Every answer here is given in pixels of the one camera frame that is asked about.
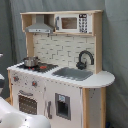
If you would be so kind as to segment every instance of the microwave door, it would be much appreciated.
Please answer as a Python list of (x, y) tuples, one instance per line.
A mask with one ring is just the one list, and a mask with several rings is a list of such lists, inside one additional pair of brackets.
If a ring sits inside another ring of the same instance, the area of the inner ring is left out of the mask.
[(79, 33), (79, 14), (56, 15), (56, 32)]

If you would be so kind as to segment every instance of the gray wall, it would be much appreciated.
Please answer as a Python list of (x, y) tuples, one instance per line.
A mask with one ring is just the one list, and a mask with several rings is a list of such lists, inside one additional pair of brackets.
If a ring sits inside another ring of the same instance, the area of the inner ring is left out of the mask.
[(116, 77), (107, 87), (107, 121), (115, 128), (128, 128), (128, 1), (127, 0), (11, 0), (17, 59), (26, 56), (20, 12), (104, 10), (103, 70)]
[(6, 79), (5, 87), (2, 92), (3, 98), (9, 97), (7, 67), (13, 64), (10, 10), (9, 2), (0, 0), (0, 53), (4, 54), (4, 56), (0, 58), (0, 74)]

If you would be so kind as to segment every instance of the wooden toy kitchen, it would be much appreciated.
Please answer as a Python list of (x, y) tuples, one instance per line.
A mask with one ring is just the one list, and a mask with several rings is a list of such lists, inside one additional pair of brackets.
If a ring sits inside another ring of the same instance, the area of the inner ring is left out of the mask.
[(105, 128), (106, 86), (115, 77), (102, 71), (102, 13), (21, 13), (27, 57), (8, 68), (11, 104), (46, 116), (52, 128)]

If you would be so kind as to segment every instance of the backsplash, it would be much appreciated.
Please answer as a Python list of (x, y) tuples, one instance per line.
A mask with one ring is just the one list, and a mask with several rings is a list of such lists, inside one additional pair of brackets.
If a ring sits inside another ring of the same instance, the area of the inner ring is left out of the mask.
[[(75, 68), (81, 51), (87, 50), (94, 56), (95, 37), (56, 34), (48, 37), (48, 34), (38, 34), (33, 38), (34, 54), (45, 63)], [(94, 70), (94, 65), (90, 65), (89, 56), (84, 54), (82, 62), (86, 60), (87, 69)]]

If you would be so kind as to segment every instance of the burner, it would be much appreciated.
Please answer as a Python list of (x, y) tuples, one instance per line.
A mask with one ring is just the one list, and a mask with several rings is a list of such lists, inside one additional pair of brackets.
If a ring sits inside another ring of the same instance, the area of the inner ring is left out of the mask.
[(37, 71), (37, 72), (47, 72), (55, 67), (58, 67), (57, 65), (53, 64), (47, 64), (47, 63), (38, 63), (37, 66), (34, 67), (26, 67), (24, 64), (17, 66), (19, 68), (23, 68), (25, 70), (32, 70), (32, 71)]

